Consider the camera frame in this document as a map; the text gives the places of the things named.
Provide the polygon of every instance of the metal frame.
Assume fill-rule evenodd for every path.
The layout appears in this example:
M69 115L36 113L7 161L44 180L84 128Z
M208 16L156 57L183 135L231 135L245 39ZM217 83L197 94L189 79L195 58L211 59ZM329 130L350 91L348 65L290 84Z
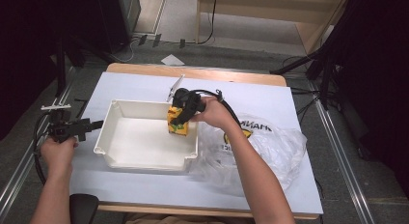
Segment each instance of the metal frame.
M310 88L314 91L318 90L318 87L310 81ZM361 219L361 223L375 223L372 213L369 209L367 199L364 192L359 185L355 173L349 163L341 140L337 134L334 124L331 120L331 116L327 110L324 109L320 101L315 103L319 117L327 131L328 138L331 142L331 147L334 150L335 157L340 166L343 178L345 179L346 186L352 198L352 202L355 205L355 209L358 212L358 216Z
M67 87L64 89L64 91L61 93L61 95L58 98L54 99L53 105L64 104L66 102L67 97L72 87L72 83L75 79L75 76L78 74L78 72L79 70L74 67L71 67L68 70L69 82L67 84ZM48 124L45 121L43 121L39 127L39 133L43 133L45 129L47 128L47 125ZM24 156L21 158L20 162L18 163L18 166L16 167L12 177L10 178L9 182L4 187L3 191L1 192L0 223L3 223L4 220L6 219L6 216L9 213L9 210L12 207L12 204L15 198L17 197L18 192L20 191L20 188L24 184L24 181L27 178L27 175L29 174L30 169L33 166L33 163L34 163L33 145L34 145L34 140L31 141Z

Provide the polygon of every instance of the plastic bag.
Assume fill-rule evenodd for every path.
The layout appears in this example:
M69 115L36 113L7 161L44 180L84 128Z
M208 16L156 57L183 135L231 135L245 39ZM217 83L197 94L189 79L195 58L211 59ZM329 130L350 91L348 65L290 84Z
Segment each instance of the plastic bag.
M238 119L249 142L276 174L283 190L288 189L299 175L307 138L297 129L278 128L255 116L239 115ZM202 123L199 147L199 157L190 172L233 193L242 193L232 147L224 131Z

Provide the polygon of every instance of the hand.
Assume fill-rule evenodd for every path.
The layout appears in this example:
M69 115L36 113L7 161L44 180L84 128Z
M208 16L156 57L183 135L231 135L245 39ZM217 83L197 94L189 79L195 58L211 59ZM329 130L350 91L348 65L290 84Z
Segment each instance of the hand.
M48 137L41 146L41 156L48 165L48 179L68 179L72 172L72 158L77 140L70 137L63 143L55 142Z
M232 114L220 103L216 97L203 97L204 112L195 115L191 121L204 121L208 125L219 127L226 131L230 126L237 126Z

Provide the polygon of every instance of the white paper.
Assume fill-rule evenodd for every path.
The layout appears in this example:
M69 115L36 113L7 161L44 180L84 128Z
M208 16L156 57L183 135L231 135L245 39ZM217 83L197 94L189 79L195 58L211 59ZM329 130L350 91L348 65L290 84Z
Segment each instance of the white paper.
M167 66L184 66L184 63L180 61L177 57L175 57L173 54L162 59L161 62Z

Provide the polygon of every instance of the person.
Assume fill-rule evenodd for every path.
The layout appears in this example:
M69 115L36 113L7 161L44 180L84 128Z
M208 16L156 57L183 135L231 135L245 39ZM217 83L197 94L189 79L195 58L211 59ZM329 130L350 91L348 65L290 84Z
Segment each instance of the person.
M278 179L255 151L229 111L215 97L204 97L202 103L205 111L195 115L191 122L206 122L221 128L228 135L244 194L256 223L295 223ZM41 154L50 169L32 223L69 223L68 184L74 143L74 139L70 138L59 147L52 139L47 139L41 147ZM204 221L201 217L190 220L191 217L183 219L178 216L141 213L131 214L128 218L126 224L164 223L161 220L165 219L166 223ZM216 219L207 219L205 223L223 221L223 218Z
M48 166L48 177L30 223L69 224L69 180L72 172L76 139L63 143L46 138L41 145L41 156Z

